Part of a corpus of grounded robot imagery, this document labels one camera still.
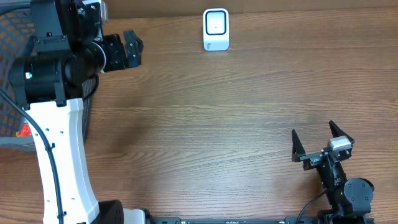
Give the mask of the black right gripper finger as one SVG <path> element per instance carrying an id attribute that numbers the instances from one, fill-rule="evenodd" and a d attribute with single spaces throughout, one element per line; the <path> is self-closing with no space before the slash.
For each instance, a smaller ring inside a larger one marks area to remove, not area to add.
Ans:
<path id="1" fill-rule="evenodd" d="M 350 135 L 346 134 L 342 129 L 340 129 L 333 120 L 330 120 L 328 124 L 334 138 L 346 136 L 351 144 L 355 143 L 355 140 Z"/>
<path id="2" fill-rule="evenodd" d="M 297 132 L 292 130 L 292 162 L 300 162 L 301 157 L 306 156 L 305 149 L 302 146 Z"/>

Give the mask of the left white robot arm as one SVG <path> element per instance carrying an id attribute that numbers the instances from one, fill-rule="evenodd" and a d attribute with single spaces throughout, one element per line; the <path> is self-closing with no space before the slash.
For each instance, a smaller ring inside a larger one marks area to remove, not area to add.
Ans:
<path id="1" fill-rule="evenodd" d="M 121 42 L 104 35 L 104 1 L 31 1 L 30 52 L 9 71 L 15 107 L 29 122 L 44 192 L 44 223 L 151 223 L 147 210 L 97 201 L 83 142 L 83 83 L 103 72 L 137 67 L 143 43 L 131 30 Z"/>

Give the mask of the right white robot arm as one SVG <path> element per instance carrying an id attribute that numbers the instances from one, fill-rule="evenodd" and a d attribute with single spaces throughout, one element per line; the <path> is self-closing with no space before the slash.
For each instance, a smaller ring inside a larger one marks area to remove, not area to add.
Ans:
<path id="1" fill-rule="evenodd" d="M 296 130 L 292 130 L 292 161 L 302 162 L 304 170 L 316 169 L 323 192 L 309 201 L 295 223 L 374 223 L 366 218 L 371 212 L 374 185 L 364 178 L 348 179 L 341 162 L 352 156 L 355 140 L 334 121 L 329 121 L 332 138 L 318 153 L 307 154 Z M 318 211 L 315 217 L 304 217 L 307 209 L 326 196 L 330 208 Z"/>

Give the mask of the red sachet stick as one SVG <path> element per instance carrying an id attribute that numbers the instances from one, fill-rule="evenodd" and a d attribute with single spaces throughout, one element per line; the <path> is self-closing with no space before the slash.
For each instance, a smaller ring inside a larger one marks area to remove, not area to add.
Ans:
<path id="1" fill-rule="evenodd" d="M 32 132 L 30 130 L 30 126 L 27 123 L 24 123 L 21 126 L 20 130 L 18 130 L 16 132 L 16 137 L 18 137 L 18 138 L 28 137 L 31 135 L 32 135 Z"/>

